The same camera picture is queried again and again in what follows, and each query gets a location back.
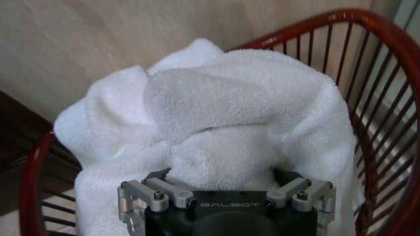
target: wall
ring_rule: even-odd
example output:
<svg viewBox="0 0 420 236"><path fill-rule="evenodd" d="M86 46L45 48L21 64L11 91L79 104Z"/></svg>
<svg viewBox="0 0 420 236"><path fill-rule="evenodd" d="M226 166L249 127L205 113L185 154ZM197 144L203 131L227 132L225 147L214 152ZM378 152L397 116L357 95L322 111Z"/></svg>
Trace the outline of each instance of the wall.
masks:
<svg viewBox="0 0 420 236"><path fill-rule="evenodd" d="M394 1L371 1L2 0L0 90L51 121L94 80L193 38L227 49L339 7L391 12Z"/></svg>

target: bolt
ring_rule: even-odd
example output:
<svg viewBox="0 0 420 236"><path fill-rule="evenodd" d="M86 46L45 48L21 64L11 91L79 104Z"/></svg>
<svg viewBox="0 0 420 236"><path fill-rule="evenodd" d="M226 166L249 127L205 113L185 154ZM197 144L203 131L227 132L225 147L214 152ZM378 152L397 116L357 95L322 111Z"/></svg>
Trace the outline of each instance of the bolt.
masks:
<svg viewBox="0 0 420 236"><path fill-rule="evenodd" d="M155 191L153 194L154 200L161 200L165 197L165 194L161 191Z"/></svg>
<svg viewBox="0 0 420 236"><path fill-rule="evenodd" d="M303 190L299 190L295 195L297 195L297 199L307 200L307 193Z"/></svg>
<svg viewBox="0 0 420 236"><path fill-rule="evenodd" d="M193 210L195 208L197 204L198 204L197 199L195 198L190 198L187 200L187 203L186 203L186 210Z"/></svg>
<svg viewBox="0 0 420 236"><path fill-rule="evenodd" d="M266 209L271 209L271 208L274 208L274 203L270 200L266 199L263 201L263 206L265 206Z"/></svg>

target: metal clamp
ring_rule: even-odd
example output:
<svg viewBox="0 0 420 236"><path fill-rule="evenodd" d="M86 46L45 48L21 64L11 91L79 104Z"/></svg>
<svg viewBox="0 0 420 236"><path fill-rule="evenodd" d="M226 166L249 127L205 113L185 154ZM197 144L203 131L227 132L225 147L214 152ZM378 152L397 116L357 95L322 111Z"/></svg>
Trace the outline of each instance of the metal clamp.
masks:
<svg viewBox="0 0 420 236"><path fill-rule="evenodd" d="M169 207L167 195L150 189L138 181L123 181L118 187L118 218L126 223L130 236L142 235L139 213L149 206L150 211L162 212Z"/></svg>
<svg viewBox="0 0 420 236"><path fill-rule="evenodd" d="M166 211L169 200L177 208L193 209L197 200L190 191L175 188L161 179L169 169L151 172L141 183L135 180L123 181L118 186L118 218L126 223L130 236L143 234L143 210Z"/></svg>
<svg viewBox="0 0 420 236"><path fill-rule="evenodd" d="M169 196L173 206L177 208L191 209L197 205L197 200L190 191L182 190L158 178L147 179L143 184L153 189L159 189Z"/></svg>
<svg viewBox="0 0 420 236"><path fill-rule="evenodd" d="M281 188L266 192L265 206L283 208L289 199L294 210L307 212L314 207L325 224L334 220L335 188L330 182L298 177Z"/></svg>

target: white towel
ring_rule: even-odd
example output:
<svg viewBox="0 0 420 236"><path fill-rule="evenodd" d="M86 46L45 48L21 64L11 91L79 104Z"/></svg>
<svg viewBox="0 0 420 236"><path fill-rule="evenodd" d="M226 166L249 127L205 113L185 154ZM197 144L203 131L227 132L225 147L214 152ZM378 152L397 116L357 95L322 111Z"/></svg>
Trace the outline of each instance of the white towel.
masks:
<svg viewBox="0 0 420 236"><path fill-rule="evenodd" d="M273 166L330 180L337 208L327 233L353 235L350 205L341 204L354 146L345 102L330 78L279 53L222 54L197 39L146 73L133 66L97 81L54 132L83 167L81 235L127 235L115 188L167 166L171 182L199 189L275 187Z"/></svg>

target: red wire basket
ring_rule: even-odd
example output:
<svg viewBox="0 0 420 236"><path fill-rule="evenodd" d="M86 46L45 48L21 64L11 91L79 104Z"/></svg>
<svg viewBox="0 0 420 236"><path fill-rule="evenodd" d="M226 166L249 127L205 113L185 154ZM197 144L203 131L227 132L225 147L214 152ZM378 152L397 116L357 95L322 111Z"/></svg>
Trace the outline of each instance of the red wire basket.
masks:
<svg viewBox="0 0 420 236"><path fill-rule="evenodd" d="M342 47L330 52L333 31L342 25L346 29ZM350 36L357 27L361 37L355 50L349 51ZM322 41L314 43L314 35L319 32ZM370 50L371 40L375 46ZM318 69L335 81L358 139L354 162L357 177L363 185L365 202L354 211L355 234L420 235L420 48L414 41L374 13L341 9L311 17L234 49L245 48L275 50L283 54L293 50L295 59L309 66L321 62ZM322 50L321 55L315 55L318 50ZM350 60L349 56L346 58L350 53L355 60ZM331 55L339 55L333 75L327 71ZM342 79L343 68L349 68L346 81ZM49 131L27 156L18 206L22 236L69 235L49 231L45 221L75 226L74 222L42 214L42 207L74 214L71 209L41 200L41 193L46 192L74 201L70 196L41 186L42 166L53 142L54 135ZM73 180L61 178L58 174L51 176L73 183Z"/></svg>

